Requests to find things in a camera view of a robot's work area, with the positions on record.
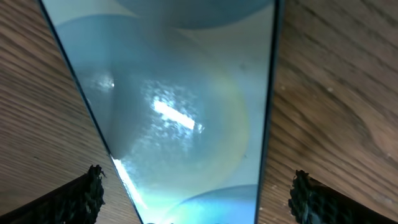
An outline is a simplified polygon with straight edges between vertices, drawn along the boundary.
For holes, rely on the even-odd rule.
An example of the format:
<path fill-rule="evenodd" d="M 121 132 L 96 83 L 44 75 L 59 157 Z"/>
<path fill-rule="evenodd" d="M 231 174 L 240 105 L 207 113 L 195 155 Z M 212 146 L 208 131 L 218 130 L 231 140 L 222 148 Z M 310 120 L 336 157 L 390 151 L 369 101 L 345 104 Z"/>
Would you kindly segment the blue Samsung Galaxy smartphone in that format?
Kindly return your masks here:
<path fill-rule="evenodd" d="M 257 223 L 283 1 L 39 7 L 141 223 Z"/>

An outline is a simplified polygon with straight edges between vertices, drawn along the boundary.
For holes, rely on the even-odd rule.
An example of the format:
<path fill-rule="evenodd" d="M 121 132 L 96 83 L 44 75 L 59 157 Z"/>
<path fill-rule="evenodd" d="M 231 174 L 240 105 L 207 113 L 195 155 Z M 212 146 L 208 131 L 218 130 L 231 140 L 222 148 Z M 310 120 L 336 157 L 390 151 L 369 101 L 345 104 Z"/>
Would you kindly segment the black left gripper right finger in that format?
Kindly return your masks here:
<path fill-rule="evenodd" d="M 297 170 L 288 205 L 300 224 L 397 224 Z"/>

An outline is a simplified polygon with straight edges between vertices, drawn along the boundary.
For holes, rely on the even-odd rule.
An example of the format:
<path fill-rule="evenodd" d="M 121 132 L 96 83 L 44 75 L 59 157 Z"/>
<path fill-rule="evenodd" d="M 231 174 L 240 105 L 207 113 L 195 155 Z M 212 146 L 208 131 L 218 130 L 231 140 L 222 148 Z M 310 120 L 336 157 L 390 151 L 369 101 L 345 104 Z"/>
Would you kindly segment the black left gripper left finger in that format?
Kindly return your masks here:
<path fill-rule="evenodd" d="M 94 224 L 105 204 L 101 166 L 90 166 L 79 178 L 1 215 L 1 224 Z"/>

